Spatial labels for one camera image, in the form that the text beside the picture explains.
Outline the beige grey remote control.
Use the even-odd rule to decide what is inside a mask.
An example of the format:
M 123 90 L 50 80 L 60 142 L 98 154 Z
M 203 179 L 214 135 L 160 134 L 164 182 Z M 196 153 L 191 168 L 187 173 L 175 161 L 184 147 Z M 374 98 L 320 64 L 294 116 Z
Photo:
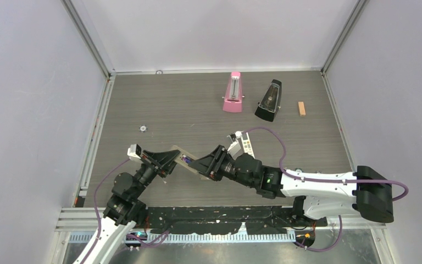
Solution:
M 179 155 L 175 159 L 177 165 L 181 165 L 193 174 L 199 175 L 201 180 L 209 180 L 207 177 L 200 174 L 196 169 L 193 169 L 189 166 L 192 161 L 195 161 L 197 159 L 194 155 L 190 154 L 188 151 L 182 149 L 181 147 L 178 147 L 177 145 L 173 145 L 171 147 L 171 150 L 179 151 Z

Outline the white remote control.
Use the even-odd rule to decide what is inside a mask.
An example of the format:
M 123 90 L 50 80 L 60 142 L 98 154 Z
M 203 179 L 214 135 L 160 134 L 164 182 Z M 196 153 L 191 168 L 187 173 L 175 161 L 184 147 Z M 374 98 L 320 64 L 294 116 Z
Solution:
M 249 154 L 250 156 L 255 158 L 251 140 L 249 138 L 249 133 L 242 134 L 242 144 L 244 153 Z

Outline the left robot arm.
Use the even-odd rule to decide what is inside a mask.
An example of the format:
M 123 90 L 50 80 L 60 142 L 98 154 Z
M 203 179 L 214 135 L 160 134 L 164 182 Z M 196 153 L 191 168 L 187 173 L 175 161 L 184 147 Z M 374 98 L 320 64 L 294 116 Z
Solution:
M 95 205 L 96 232 L 74 263 L 109 263 L 129 231 L 146 222 L 147 206 L 139 197 L 156 176 L 165 178 L 172 173 L 180 153 L 179 150 L 143 151 L 137 144 L 128 148 L 127 160 L 108 174 L 128 161 L 139 162 L 141 166 L 134 175 L 124 172 L 114 178 L 112 196 L 102 213 Z

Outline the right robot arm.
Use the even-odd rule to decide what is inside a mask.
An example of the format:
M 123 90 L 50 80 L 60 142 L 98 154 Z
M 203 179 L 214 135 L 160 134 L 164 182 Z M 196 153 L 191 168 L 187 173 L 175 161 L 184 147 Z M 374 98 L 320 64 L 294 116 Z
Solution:
M 219 145 L 188 166 L 213 181 L 228 178 L 263 198 L 293 197 L 292 220 L 299 226 L 331 216 L 361 216 L 377 223 L 392 223 L 392 183 L 368 166 L 337 174 L 303 173 L 265 166 L 252 155 L 233 158 Z

